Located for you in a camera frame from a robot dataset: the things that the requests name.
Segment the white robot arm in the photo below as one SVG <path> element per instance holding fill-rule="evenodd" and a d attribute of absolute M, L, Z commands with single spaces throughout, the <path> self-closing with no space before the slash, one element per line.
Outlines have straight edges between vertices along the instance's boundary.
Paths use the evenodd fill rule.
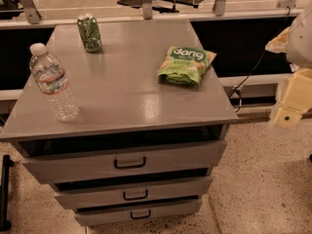
<path fill-rule="evenodd" d="M 277 128 L 289 130 L 312 107 L 312 2 L 292 22 L 286 56 L 298 70 L 280 81 L 270 121 Z"/>

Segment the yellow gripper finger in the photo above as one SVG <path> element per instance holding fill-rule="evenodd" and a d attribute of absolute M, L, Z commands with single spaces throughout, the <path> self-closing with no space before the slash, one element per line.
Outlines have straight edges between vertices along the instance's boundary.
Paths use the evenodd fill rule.
<path fill-rule="evenodd" d="M 312 108 L 312 70 L 298 69 L 283 78 L 277 88 L 276 104 L 272 109 L 272 125 L 289 130 Z"/>

